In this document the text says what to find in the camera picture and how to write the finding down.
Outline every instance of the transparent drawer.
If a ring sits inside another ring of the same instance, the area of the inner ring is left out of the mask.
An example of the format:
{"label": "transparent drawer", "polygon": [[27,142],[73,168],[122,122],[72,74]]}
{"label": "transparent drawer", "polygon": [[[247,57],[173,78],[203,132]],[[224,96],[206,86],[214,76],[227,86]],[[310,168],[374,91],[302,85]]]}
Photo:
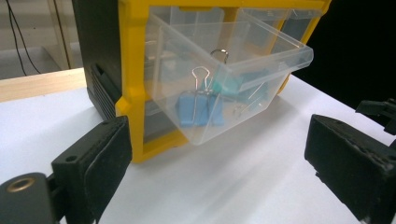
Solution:
{"label": "transparent drawer", "polygon": [[146,91],[195,145],[265,110],[313,59],[311,48],[243,11],[236,22],[180,25],[150,14],[147,30]]}

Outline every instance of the yellow frame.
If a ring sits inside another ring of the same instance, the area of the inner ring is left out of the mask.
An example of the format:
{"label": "yellow frame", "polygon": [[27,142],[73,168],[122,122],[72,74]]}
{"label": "yellow frame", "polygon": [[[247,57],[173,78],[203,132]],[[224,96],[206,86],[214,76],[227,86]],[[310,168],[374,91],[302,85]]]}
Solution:
{"label": "yellow frame", "polygon": [[[188,10],[203,10],[221,7],[224,21],[234,21],[240,7],[255,8],[301,8],[319,9],[326,13],[330,0],[119,0],[120,48],[122,96],[116,102],[117,116],[129,119],[133,146],[132,162],[146,161],[171,147],[178,147],[188,141],[179,131],[174,131],[151,142],[144,143],[145,102],[148,99],[144,87],[144,55],[146,23],[149,7],[178,6]],[[313,33],[319,18],[309,24],[303,38],[306,43]]]}

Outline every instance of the plastic bin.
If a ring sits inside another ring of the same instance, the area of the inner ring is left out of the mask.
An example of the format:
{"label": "plastic bin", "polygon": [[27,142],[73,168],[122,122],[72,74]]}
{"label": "plastic bin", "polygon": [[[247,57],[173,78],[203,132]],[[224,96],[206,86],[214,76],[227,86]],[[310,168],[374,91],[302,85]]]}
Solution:
{"label": "plastic bin", "polygon": [[303,40],[311,21],[323,15],[321,10],[312,8],[241,8],[240,10],[245,15],[265,22],[300,41]]}
{"label": "plastic bin", "polygon": [[145,88],[194,145],[265,110],[289,73],[313,60],[311,48],[242,10],[236,22],[171,25],[172,16],[157,15],[147,24],[154,67]]}

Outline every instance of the black cable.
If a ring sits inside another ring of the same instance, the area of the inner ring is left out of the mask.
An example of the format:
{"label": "black cable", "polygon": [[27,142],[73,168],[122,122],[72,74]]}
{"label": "black cable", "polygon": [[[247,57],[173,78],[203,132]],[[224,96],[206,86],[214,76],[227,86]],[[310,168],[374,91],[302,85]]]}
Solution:
{"label": "black cable", "polygon": [[15,49],[17,50],[18,58],[20,59],[21,69],[22,69],[22,72],[24,73],[24,75],[27,77],[26,72],[25,72],[25,70],[23,68],[23,62],[22,62],[22,58],[21,58],[21,55],[20,55],[20,51],[18,50],[17,36],[15,35],[14,25],[12,24],[12,17],[11,17],[11,12],[9,11],[9,8],[8,8],[8,18],[9,18],[9,23],[11,24],[12,34],[14,34]]}
{"label": "black cable", "polygon": [[10,22],[10,24],[11,24],[12,34],[14,34],[15,47],[16,47],[16,50],[17,50],[17,52],[18,52],[18,57],[19,57],[19,59],[20,59],[22,71],[23,71],[23,73],[25,74],[25,76],[27,76],[27,75],[26,75],[26,72],[25,72],[25,70],[24,70],[24,68],[23,68],[23,62],[22,62],[22,59],[21,59],[20,52],[19,52],[19,50],[18,50],[18,40],[17,40],[17,37],[16,37],[16,35],[15,35],[15,29],[14,29],[14,25],[13,25],[12,19],[14,19],[15,24],[17,25],[17,29],[18,29],[18,32],[20,33],[20,37],[21,37],[21,41],[22,41],[24,50],[25,50],[25,52],[26,52],[26,55],[27,55],[27,58],[29,59],[30,64],[33,66],[33,68],[37,71],[38,74],[41,74],[41,73],[38,71],[38,69],[35,67],[35,64],[32,62],[32,59],[30,58],[29,52],[27,51],[26,44],[25,44],[24,39],[23,39],[23,35],[22,35],[22,32],[21,32],[20,26],[18,25],[18,22],[17,22],[17,19],[15,18],[14,12],[12,11],[11,4],[8,2],[8,0],[6,0],[6,2],[7,2],[7,6],[8,6],[9,22]]}

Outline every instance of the plastic drawer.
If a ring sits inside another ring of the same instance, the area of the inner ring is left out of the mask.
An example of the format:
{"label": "plastic drawer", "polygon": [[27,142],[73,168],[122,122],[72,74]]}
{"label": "plastic drawer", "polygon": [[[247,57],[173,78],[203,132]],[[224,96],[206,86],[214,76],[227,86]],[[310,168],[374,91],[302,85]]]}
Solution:
{"label": "plastic drawer", "polygon": [[265,110],[313,60],[311,48],[244,11],[236,22],[178,25],[150,14],[147,31],[146,91],[194,145]]}

